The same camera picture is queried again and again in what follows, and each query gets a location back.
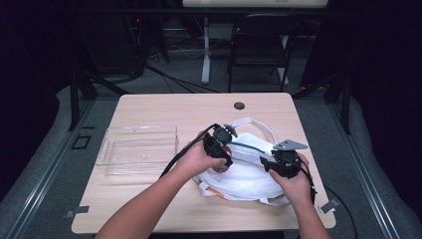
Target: person's left arm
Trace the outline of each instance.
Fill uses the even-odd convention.
[[[195,143],[173,169],[124,204],[96,238],[148,238],[167,206],[190,178],[224,163],[224,158],[206,155],[203,140]]]

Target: black chair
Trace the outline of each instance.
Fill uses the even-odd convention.
[[[232,29],[231,51],[227,67],[229,89],[236,67],[284,68],[280,92],[283,91],[293,42],[301,31],[300,21],[292,16],[252,14],[239,19]],[[283,36],[288,36],[286,45]]]

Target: forearm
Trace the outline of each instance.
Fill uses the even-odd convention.
[[[301,239],[330,238],[312,204],[296,206],[294,209],[298,217]]]
[[[189,178],[181,172],[169,171],[122,206],[96,238],[148,238],[171,200]]]

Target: person's right arm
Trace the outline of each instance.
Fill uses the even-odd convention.
[[[298,156],[308,165],[307,159],[302,154],[298,153]],[[298,217],[301,239],[330,238],[311,202],[311,184],[307,176],[300,171],[297,176],[287,179],[278,175],[273,169],[270,169],[270,175],[283,188],[286,197],[292,203]]]

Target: hand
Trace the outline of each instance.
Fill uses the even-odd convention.
[[[204,172],[210,167],[220,166],[226,163],[225,158],[208,156],[204,149],[203,138],[190,147],[178,161],[174,169],[181,170],[183,174],[193,177]]]
[[[298,153],[298,157],[308,166],[308,160],[303,154]],[[307,176],[302,171],[299,171],[298,175],[290,179],[281,177],[273,169],[270,169],[270,175],[283,188],[286,197],[294,207],[309,203],[312,204],[311,185]]]

